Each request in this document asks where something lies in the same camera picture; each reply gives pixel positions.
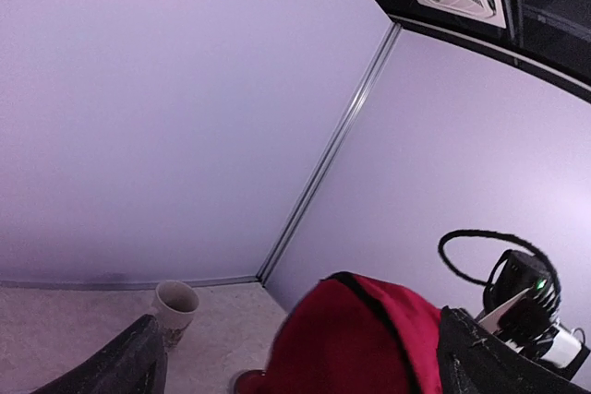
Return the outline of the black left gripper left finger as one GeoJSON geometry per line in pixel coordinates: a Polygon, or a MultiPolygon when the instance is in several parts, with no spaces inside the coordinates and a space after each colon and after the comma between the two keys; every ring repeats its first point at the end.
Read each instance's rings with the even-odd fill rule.
{"type": "Polygon", "coordinates": [[[37,394],[163,393],[167,354],[155,316],[143,315],[91,358],[37,394]]]}

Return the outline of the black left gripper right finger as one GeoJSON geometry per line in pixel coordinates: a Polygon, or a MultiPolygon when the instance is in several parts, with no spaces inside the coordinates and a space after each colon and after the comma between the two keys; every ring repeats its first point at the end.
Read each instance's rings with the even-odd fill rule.
{"type": "Polygon", "coordinates": [[[512,351],[481,328],[464,309],[441,310],[437,356],[444,394],[587,392],[512,351]]]}

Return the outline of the red student backpack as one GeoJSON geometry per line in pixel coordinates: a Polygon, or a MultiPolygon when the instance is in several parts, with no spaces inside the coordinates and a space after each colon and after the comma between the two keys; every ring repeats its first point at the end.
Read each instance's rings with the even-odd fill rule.
{"type": "Polygon", "coordinates": [[[271,347],[259,393],[440,393],[440,310],[350,272],[320,281],[271,347]]]}

